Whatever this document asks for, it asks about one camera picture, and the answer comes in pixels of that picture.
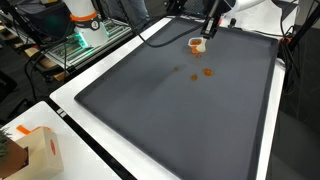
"small orange object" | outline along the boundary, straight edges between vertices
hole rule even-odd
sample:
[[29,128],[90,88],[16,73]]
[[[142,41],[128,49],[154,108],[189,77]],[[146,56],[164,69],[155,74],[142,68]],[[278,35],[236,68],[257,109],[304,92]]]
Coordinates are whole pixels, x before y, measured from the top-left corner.
[[22,132],[23,134],[29,134],[30,133],[30,131],[28,129],[24,128],[22,125],[19,125],[17,127],[17,130]]
[[199,44],[201,44],[201,40],[195,40],[195,41],[190,42],[190,45],[192,45],[192,46],[197,46]]
[[96,11],[94,11],[92,14],[89,14],[87,16],[81,16],[81,17],[70,14],[70,18],[72,21],[87,21],[87,20],[95,18],[96,16],[97,16]]
[[37,129],[39,129],[39,128],[42,128],[42,127],[48,129],[49,131],[51,131],[50,128],[45,127],[45,126],[39,126],[39,127],[35,128],[35,129],[33,129],[32,131],[30,131],[30,130],[26,129],[25,127],[23,127],[22,125],[19,125],[16,129],[17,129],[18,131],[22,132],[23,134],[28,135],[28,134],[30,134],[31,132],[33,132],[33,131],[35,131],[35,130],[37,130]]
[[211,69],[203,69],[202,70],[203,74],[206,75],[206,76],[212,76],[213,75],[213,71]]
[[195,81],[197,79],[198,79],[198,75],[197,74],[194,74],[194,75],[191,76],[191,80],[192,81]]
[[282,41],[286,41],[287,43],[290,43],[291,42],[291,38],[281,38],[279,40],[279,44],[282,43]]
[[199,54],[200,52],[197,50],[197,47],[194,46],[194,47],[191,47],[191,51],[193,54]]

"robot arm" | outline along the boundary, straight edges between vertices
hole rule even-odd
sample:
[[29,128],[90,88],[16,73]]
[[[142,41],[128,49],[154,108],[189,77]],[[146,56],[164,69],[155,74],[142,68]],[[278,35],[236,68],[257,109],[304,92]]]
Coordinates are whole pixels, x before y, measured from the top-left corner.
[[264,0],[203,0],[204,14],[207,14],[201,35],[205,39],[213,38],[223,13],[241,11],[261,3]]
[[97,47],[105,44],[109,37],[102,22],[97,16],[91,0],[63,0],[71,12],[83,47]]

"black mat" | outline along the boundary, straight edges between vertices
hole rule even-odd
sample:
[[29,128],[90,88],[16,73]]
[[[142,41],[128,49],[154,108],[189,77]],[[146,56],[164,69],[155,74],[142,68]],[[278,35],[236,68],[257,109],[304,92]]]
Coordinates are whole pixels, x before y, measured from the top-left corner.
[[[196,24],[174,19],[150,42]],[[75,99],[182,179],[255,179],[277,40],[221,28],[197,58],[199,31],[139,46]]]

